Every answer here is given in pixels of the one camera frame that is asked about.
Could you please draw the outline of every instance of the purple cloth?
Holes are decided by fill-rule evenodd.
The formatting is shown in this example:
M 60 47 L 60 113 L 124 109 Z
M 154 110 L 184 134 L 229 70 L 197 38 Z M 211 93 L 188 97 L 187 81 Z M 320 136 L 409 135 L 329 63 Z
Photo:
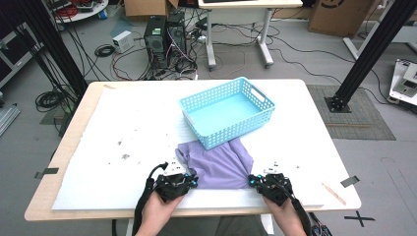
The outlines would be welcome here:
M 178 158 L 199 176 L 201 189 L 246 189 L 254 160 L 239 138 L 206 150 L 200 141 L 178 145 Z

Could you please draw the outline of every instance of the human hand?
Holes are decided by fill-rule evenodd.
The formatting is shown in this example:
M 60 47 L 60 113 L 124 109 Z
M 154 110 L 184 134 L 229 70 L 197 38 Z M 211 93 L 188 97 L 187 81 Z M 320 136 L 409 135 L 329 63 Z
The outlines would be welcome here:
M 142 211 L 142 224 L 136 236 L 156 235 L 168 222 L 172 212 L 183 199 L 184 196 L 181 196 L 165 203 L 157 192 L 153 192 Z
M 277 205 L 273 201 L 264 197 L 264 202 L 267 204 L 273 218 L 281 228 L 285 236 L 305 236 L 303 224 L 295 211 L 290 199 L 287 199 L 282 206 Z

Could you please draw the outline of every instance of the gray floor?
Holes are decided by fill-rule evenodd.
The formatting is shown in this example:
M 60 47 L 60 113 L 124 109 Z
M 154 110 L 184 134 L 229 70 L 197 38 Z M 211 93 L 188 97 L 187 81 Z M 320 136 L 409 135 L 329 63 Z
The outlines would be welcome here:
M 101 44 L 112 43 L 114 35 L 110 33 L 120 28 L 118 15 L 106 21 L 96 18 L 76 23 L 80 39 L 93 58 L 94 50 Z M 145 24 L 134 23 L 131 31 L 143 34 Z M 302 50 L 325 50 L 348 60 L 353 60 L 341 38 L 307 31 L 305 21 L 279 21 L 272 26 L 279 29 L 278 37 Z M 218 40 L 247 40 L 235 37 L 238 32 L 220 29 L 214 34 Z M 74 50 L 74 43 L 66 32 L 64 40 L 75 60 L 81 65 L 80 56 Z M 355 38 L 356 45 L 362 39 Z M 282 50 L 286 60 L 303 63 L 316 74 L 326 74 L 343 81 L 352 67 L 352 63 L 334 56 L 314 52 L 297 52 L 283 42 L 275 40 L 269 48 Z M 210 72 L 207 67 L 204 50 L 198 60 L 199 80 L 234 79 L 245 76 L 249 79 L 287 79 L 299 78 L 308 85 L 337 85 L 329 77 L 309 75 L 300 65 L 285 63 L 278 51 L 273 51 L 274 65 L 264 68 L 260 52 L 256 45 L 249 47 L 227 47 L 217 45 L 218 67 Z M 381 80 L 384 96 L 390 86 L 394 62 L 397 58 L 417 61 L 417 54 L 407 45 L 393 43 L 389 46 L 374 70 Z M 118 63 L 129 75 L 142 73 L 147 55 L 144 51 L 132 53 Z M 100 58 L 97 66 L 107 76 L 110 74 L 110 58 Z M 90 73 L 88 81 L 97 78 Z M 370 89 L 379 100 L 377 78 L 370 74 L 363 87 Z M 34 179 L 35 172 L 48 165 L 51 154 L 59 145 L 58 132 L 52 125 L 39 125 L 42 113 L 35 109 L 34 100 L 42 92 L 51 90 L 40 68 L 34 61 L 26 66 L 3 88 L 7 104 L 17 103 L 22 113 L 0 138 L 0 235 L 111 235 L 110 220 L 27 222 L 25 210 L 39 183 Z M 356 175 L 360 182 L 355 185 L 362 200 L 359 213 L 372 217 L 375 221 L 365 220 L 364 227 L 358 220 L 344 219 L 344 216 L 356 216 L 354 210 L 320 212 L 317 216 L 326 224 L 333 235 L 415 235 L 417 232 L 417 116 L 395 105 L 379 104 L 373 97 L 377 109 L 396 137 L 396 141 L 350 141 L 333 140 L 346 166 L 349 175 Z M 324 163 L 323 170 L 331 166 Z M 118 233 L 123 235 L 127 220 L 118 221 Z

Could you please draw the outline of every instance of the desk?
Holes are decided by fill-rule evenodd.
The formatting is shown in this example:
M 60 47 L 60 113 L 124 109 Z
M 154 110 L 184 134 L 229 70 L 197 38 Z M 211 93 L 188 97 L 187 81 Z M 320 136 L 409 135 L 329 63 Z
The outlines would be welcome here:
M 263 158 L 275 159 L 279 163 L 284 163 L 283 166 L 287 164 L 289 169 L 293 167 L 291 163 L 297 163 L 300 167 L 300 172 L 297 172 L 299 174 L 292 175 L 292 173 L 283 170 L 283 173 L 291 178 L 297 198 L 302 203 L 310 202 L 311 198 L 319 195 L 322 195 L 324 198 L 322 206 L 305 206 L 306 210 L 359 208 L 361 201 L 354 186 L 343 188 L 339 183 L 347 179 L 349 175 L 304 82 L 301 80 L 251 80 L 251 82 L 276 104 L 275 111 L 272 113 L 271 119 L 266 125 L 241 138 L 245 148 L 255 159 L 252 172 L 254 174 L 262 174 L 264 167 L 263 163 L 259 160 Z M 97 118 L 94 117 L 96 114 L 94 112 L 98 109 L 97 104 L 101 104 L 102 99 L 100 97 L 106 92 L 113 90 L 119 90 L 119 92 L 124 94 L 132 91 L 141 98 L 140 101 L 142 102 L 125 100 L 124 102 L 129 103 L 130 106 L 140 105 L 141 103 L 156 99 L 164 99 L 167 104 L 174 106 L 172 109 L 174 111 L 178 105 L 177 98 L 222 83 L 225 83 L 225 81 L 96 82 L 90 84 L 61 144 L 49 164 L 50 168 L 58 167 L 59 171 L 57 174 L 43 176 L 25 213 L 25 219 L 29 221 L 42 221 L 132 218 L 134 215 L 134 207 L 136 206 L 135 201 L 137 201 L 142 193 L 135 186 L 142 184 L 145 180 L 134 180 L 134 183 L 130 184 L 131 187 L 129 190 L 125 191 L 130 192 L 128 194 L 129 196 L 133 196 L 133 202 L 130 203 L 129 207 L 125 207 L 125 209 L 52 209 L 63 183 L 64 174 L 69 167 L 70 160 L 76 152 L 78 145 L 81 143 L 80 139 L 84 138 L 83 132 L 86 130 L 89 120 Z M 109 122 L 116 126 L 113 118 L 110 120 Z M 257 144 L 261 148 L 256 148 L 256 151 L 252 151 L 255 150 L 253 144 Z M 323 166 L 327 167 L 326 171 L 318 171 Z M 146 175 L 150 172 L 150 170 L 144 171 Z M 309 185 L 312 176 L 309 172 L 312 171 L 315 173 L 315 176 L 317 175 L 321 179 L 326 180 L 326 184 L 332 187 L 346 201 L 346 205 L 343 205 L 324 187 L 318 188 L 315 190 L 315 194 L 311 194 Z M 202 201 L 203 198 L 207 198 L 205 197 L 205 193 L 210 193 L 210 199 Z M 119 195 L 117 198 L 119 198 L 120 202 L 124 197 Z M 97 199 L 103 200 L 104 197 L 100 196 Z M 225 199 L 229 202 L 240 203 L 242 206 L 215 206 L 218 203 L 224 203 Z M 108 199 L 108 201 L 114 203 L 118 200 Z M 174 211 L 173 215 L 261 214 L 267 212 L 268 208 L 263 203 L 261 196 L 254 189 L 248 189 L 247 191 L 194 189 L 190 191 L 180 206 Z
M 368 33 L 367 37 L 365 38 L 362 45 L 359 47 L 359 49 L 356 48 L 356 46 L 353 44 L 352 40 L 348 37 L 345 37 L 343 39 L 344 44 L 349 49 L 352 56 L 357 60 L 359 56 L 361 55 L 362 51 L 365 49 L 366 45 L 368 44 L 369 40 L 371 39 L 372 35 L 374 35 L 374 32 L 377 30 L 377 28 L 380 26 L 380 22 L 383 20 L 383 18 L 386 16 L 387 12 L 389 11 L 390 7 L 392 6 L 393 1 L 388 1 L 388 4 L 383 12 L 383 14 L 380 16 L 380 18 L 376 21 L 374 26 L 372 27 L 371 31 Z M 417 26 L 403 26 L 402 29 L 398 32 L 396 37 L 392 40 L 392 42 L 405 42 L 407 43 L 414 51 L 417 51 Z
M 264 21 L 264 26 L 261 36 L 258 37 L 258 45 L 260 46 L 265 58 L 266 67 L 273 64 L 270 57 L 269 50 L 266 45 L 267 33 L 269 27 L 269 20 L 272 14 L 273 8 L 297 8 L 301 7 L 303 3 L 300 0 L 256 0 L 256 1 L 242 1 L 242 2 L 223 2 L 223 3 L 205 3 L 204 0 L 199 0 L 199 7 L 202 9 L 208 9 L 208 29 L 206 38 L 206 49 L 208 54 L 208 67 L 212 70 L 215 67 L 214 51 L 212 49 L 211 39 L 211 24 L 221 23 L 219 21 L 219 15 L 228 15 L 229 18 L 234 18 L 236 24 L 246 24 L 253 22 L 248 21 L 248 9 L 265 9 L 265 13 L 262 16 L 262 12 L 257 19 L 257 22 Z

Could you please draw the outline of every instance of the white tabletop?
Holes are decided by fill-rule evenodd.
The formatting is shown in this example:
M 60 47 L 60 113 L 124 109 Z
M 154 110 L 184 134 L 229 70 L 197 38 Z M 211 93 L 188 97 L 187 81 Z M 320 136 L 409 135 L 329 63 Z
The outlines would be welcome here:
M 203 9 L 217 8 L 297 8 L 301 7 L 301 0 L 253 0 L 238 2 L 205 3 L 199 0 L 199 7 Z
M 101 12 L 102 10 L 104 10 L 107 7 L 108 0 L 103 0 L 101 3 L 93 2 L 93 4 L 94 4 L 94 6 L 92 7 L 92 11 L 82 12 L 81 10 L 78 10 L 77 15 L 75 15 L 71 19 L 63 18 L 62 22 L 64 22 L 64 23 L 76 22 L 76 21 L 83 20 L 85 18 L 96 16 L 99 12 Z
M 222 83 L 225 81 L 113 82 L 89 85 L 82 104 L 51 161 L 50 167 L 59 167 L 60 171 L 56 175 L 44 176 L 30 202 L 25 215 L 26 219 L 133 217 L 133 209 L 145 183 L 145 179 L 141 178 L 145 178 L 144 176 L 149 174 L 150 169 L 141 170 L 140 172 L 145 175 L 139 174 L 139 177 L 136 176 L 135 179 L 130 179 L 132 177 L 129 175 L 131 167 L 100 176 L 103 172 L 98 168 L 90 168 L 88 164 L 105 154 L 100 155 L 99 151 L 94 151 L 97 146 L 96 140 L 89 140 L 86 133 L 99 128 L 100 126 L 97 124 L 101 122 L 107 124 L 106 128 L 101 127 L 97 133 L 100 136 L 108 135 L 113 132 L 114 127 L 117 128 L 121 123 L 128 122 L 129 117 L 123 116 L 123 114 L 129 112 L 118 113 L 119 110 L 123 112 L 123 107 L 145 108 L 145 110 L 139 109 L 141 117 L 154 122 L 144 125 L 143 128 L 154 132 L 147 132 L 148 135 L 142 138 L 149 142 L 141 149 L 147 151 L 149 157 L 143 161 L 152 160 L 154 158 L 152 154 L 161 152 L 163 144 L 175 143 L 180 139 L 175 137 L 175 134 L 184 133 L 184 131 L 178 132 L 176 130 L 179 126 L 176 124 L 175 117 L 152 117 L 151 114 L 155 112 L 155 108 L 158 108 L 152 108 L 152 105 L 162 104 L 160 101 L 164 101 L 164 107 L 168 108 L 170 112 L 176 113 L 175 111 L 179 109 L 177 107 L 179 98 Z M 279 171 L 290 177 L 294 193 L 305 205 L 306 210 L 359 208 L 361 201 L 354 186 L 344 188 L 340 184 L 340 181 L 345 180 L 349 175 L 305 84 L 301 80 L 251 80 L 251 83 L 276 104 L 275 111 L 266 125 L 241 138 L 243 145 L 255 160 L 252 173 L 264 174 L 265 166 L 276 160 L 280 165 Z M 114 98 L 114 94 L 119 94 L 118 99 L 109 100 L 109 98 Z M 134 99 L 126 99 L 130 94 L 135 94 L 135 97 L 131 97 Z M 115 114 L 120 114 L 121 117 L 117 118 Z M 160 124 L 160 128 L 155 128 L 155 124 Z M 169 138 L 158 137 L 159 131 L 156 129 L 166 130 Z M 81 147 L 91 147 L 89 150 L 91 155 L 83 155 Z M 80 182 L 80 186 L 65 190 L 62 187 L 68 186 L 72 182 L 71 179 L 68 181 L 68 178 L 73 178 L 67 176 L 70 172 L 77 173 L 75 178 L 81 178 L 83 181 Z M 122 178 L 125 183 L 120 184 L 118 177 Z M 102 186 L 97 190 L 104 191 L 108 195 L 91 191 L 91 183 Z M 331 187 L 333 193 L 323 187 L 322 183 Z M 262 202 L 261 196 L 254 189 L 193 189 L 173 215 L 267 212 L 268 209 Z

